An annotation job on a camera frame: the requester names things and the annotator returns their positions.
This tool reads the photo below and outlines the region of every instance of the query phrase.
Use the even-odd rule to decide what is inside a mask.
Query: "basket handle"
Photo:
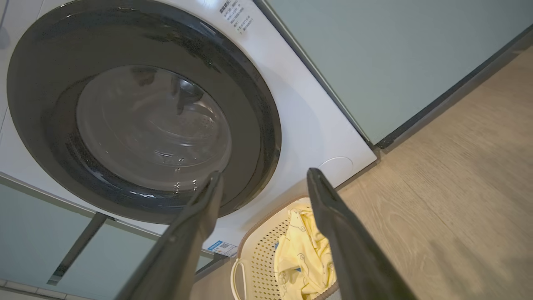
[[[240,268],[243,271],[244,300],[246,300],[246,297],[248,294],[246,292],[246,274],[244,273],[244,264],[240,262],[240,258],[237,258],[237,260],[233,263],[233,267],[231,267],[231,275],[230,275],[231,292],[233,293],[233,297],[235,300],[241,300],[241,298],[239,297],[239,293],[237,292],[237,285],[236,285],[236,278],[235,278],[235,273],[237,273],[238,265],[240,265]]]

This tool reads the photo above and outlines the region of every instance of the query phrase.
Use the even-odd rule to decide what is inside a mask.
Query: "black door rim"
[[[80,137],[75,110],[85,85],[127,65],[180,74],[224,111],[232,153],[219,216],[265,187],[281,149],[279,115],[265,81],[217,29],[148,0],[77,0],[39,18],[18,42],[7,76],[9,108],[24,145],[52,178],[96,207],[150,223],[169,224],[192,197],[193,191],[153,190],[123,180]]]

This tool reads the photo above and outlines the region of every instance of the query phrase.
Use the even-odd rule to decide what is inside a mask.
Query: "wood grain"
[[[340,191],[419,299],[529,299],[533,48]],[[228,299],[230,264],[191,299]]]

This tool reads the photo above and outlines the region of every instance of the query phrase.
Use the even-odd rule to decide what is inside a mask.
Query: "basket rim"
[[[241,255],[241,252],[243,250],[243,246],[246,243],[246,240],[248,240],[248,238],[250,237],[250,235],[252,235],[252,233],[254,231],[256,231],[259,227],[261,227],[261,225],[263,225],[266,221],[268,221],[275,214],[277,214],[278,212],[280,212],[281,210],[283,210],[284,208],[289,206],[291,203],[294,203],[294,202],[296,202],[296,201],[298,201],[300,199],[303,199],[303,198],[309,198],[309,196],[308,195],[300,195],[300,196],[298,196],[298,197],[296,197],[294,199],[291,199],[291,200],[281,204],[280,206],[278,206],[278,207],[274,208],[272,211],[270,211],[266,216],[264,216],[261,220],[259,220],[259,222],[257,222],[254,226],[252,226],[252,228],[250,228],[250,230],[248,230],[248,232],[246,232],[246,234],[244,235],[243,239],[239,243],[239,249],[237,250],[237,259],[241,259],[240,255]],[[313,300],[325,300],[326,298],[331,296],[337,290],[338,290],[338,278],[332,284],[332,286],[330,286],[327,290],[325,290],[322,294],[318,295]]]

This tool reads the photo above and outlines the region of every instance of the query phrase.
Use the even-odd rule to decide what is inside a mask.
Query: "yellow fabric with cartoon print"
[[[337,280],[329,241],[318,231],[310,205],[300,204],[289,215],[274,255],[281,299],[312,300]]]

